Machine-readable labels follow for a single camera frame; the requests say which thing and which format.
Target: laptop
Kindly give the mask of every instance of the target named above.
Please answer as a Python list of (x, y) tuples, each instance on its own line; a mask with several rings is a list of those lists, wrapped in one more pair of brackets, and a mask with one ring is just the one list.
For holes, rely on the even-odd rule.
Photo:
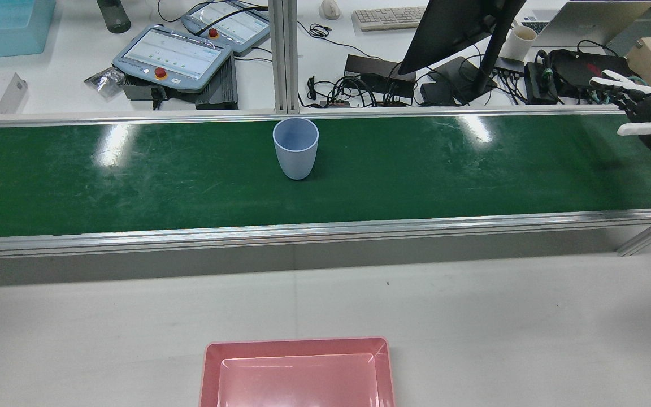
[(514, 23), (532, 28), (532, 46), (606, 45), (651, 7), (651, 0), (571, 0), (561, 10), (522, 8)]

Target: blue plastic cup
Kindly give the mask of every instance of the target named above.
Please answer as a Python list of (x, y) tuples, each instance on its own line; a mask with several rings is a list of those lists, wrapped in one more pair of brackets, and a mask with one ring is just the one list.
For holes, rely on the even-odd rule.
[(310, 174), (318, 151), (318, 128), (308, 119), (289, 118), (273, 129), (278, 162), (291, 180), (302, 180)]

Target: black bag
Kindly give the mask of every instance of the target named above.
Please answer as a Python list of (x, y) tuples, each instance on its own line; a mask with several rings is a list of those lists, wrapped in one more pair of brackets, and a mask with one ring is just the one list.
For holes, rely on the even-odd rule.
[(549, 53), (549, 58), (559, 96), (584, 97), (584, 91), (589, 93), (594, 90), (594, 87), (589, 84), (589, 80), (595, 76), (602, 76), (604, 70), (612, 70), (625, 77), (638, 77), (627, 65), (627, 60), (624, 57), (555, 49)]

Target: white cup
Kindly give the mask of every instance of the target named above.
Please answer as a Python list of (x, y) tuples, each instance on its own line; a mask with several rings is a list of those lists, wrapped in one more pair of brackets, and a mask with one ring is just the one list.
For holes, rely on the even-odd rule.
[(273, 129), (278, 162), (291, 180), (302, 180), (310, 174), (318, 151), (318, 127), (308, 119), (289, 118)]
[(537, 39), (536, 31), (523, 25), (517, 25), (514, 30), (511, 30), (509, 38), (501, 47), (499, 57), (524, 62), (524, 57), (527, 56), (535, 39)]

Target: pink plastic tray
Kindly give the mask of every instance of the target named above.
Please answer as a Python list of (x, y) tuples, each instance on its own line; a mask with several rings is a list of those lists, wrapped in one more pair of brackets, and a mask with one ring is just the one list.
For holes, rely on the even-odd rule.
[(395, 407), (382, 337), (211, 343), (199, 407)]

